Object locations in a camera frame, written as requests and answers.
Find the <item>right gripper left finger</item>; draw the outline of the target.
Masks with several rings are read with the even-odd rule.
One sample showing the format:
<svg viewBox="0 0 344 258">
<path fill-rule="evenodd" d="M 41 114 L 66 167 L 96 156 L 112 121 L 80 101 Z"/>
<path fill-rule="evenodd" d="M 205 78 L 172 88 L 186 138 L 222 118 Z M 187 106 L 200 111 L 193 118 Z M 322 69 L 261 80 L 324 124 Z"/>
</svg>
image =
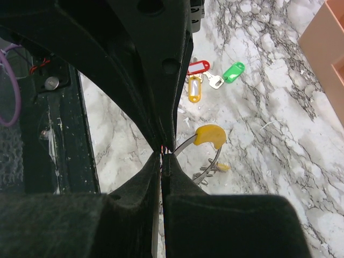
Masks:
<svg viewBox="0 0 344 258">
<path fill-rule="evenodd" d="M 160 156 L 110 194 L 1 194 L 1 257 L 156 257 Z"/>
</svg>

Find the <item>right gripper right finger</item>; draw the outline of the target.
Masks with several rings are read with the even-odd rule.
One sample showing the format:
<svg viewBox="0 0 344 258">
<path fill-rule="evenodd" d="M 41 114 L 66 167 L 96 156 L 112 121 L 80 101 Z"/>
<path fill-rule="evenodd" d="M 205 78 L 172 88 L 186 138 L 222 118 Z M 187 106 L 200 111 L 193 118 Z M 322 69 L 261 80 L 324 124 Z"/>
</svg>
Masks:
<svg viewBox="0 0 344 258">
<path fill-rule="evenodd" d="M 209 195 L 163 158 L 162 198 L 167 257 L 308 257 L 289 201 L 276 195 Z"/>
</svg>

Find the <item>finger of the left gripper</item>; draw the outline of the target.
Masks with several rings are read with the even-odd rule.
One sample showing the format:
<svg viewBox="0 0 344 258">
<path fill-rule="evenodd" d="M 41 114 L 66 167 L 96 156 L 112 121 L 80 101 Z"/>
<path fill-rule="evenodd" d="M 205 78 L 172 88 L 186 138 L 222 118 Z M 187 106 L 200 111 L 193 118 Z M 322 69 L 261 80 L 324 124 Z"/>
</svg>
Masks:
<svg viewBox="0 0 344 258">
<path fill-rule="evenodd" d="M 151 148 L 161 139 L 148 108 L 136 52 L 106 1 L 1 1 L 1 27 L 37 58 L 55 55 L 106 93 L 136 124 Z"/>
<path fill-rule="evenodd" d="M 109 1 L 140 56 L 162 144 L 175 149 L 174 113 L 192 44 L 189 1 Z"/>
</svg>

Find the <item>green key tag with key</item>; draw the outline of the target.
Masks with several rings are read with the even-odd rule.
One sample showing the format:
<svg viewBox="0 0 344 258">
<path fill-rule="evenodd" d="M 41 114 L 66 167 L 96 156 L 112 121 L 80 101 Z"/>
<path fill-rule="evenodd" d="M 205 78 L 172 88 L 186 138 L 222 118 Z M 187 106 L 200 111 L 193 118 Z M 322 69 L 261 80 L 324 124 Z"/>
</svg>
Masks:
<svg viewBox="0 0 344 258">
<path fill-rule="evenodd" d="M 209 80 L 209 86 L 213 89 L 219 89 L 224 83 L 234 82 L 245 71 L 245 65 L 242 62 L 236 62 L 231 65 L 222 76 L 212 75 L 210 72 L 205 71 L 203 75 Z"/>
</svg>

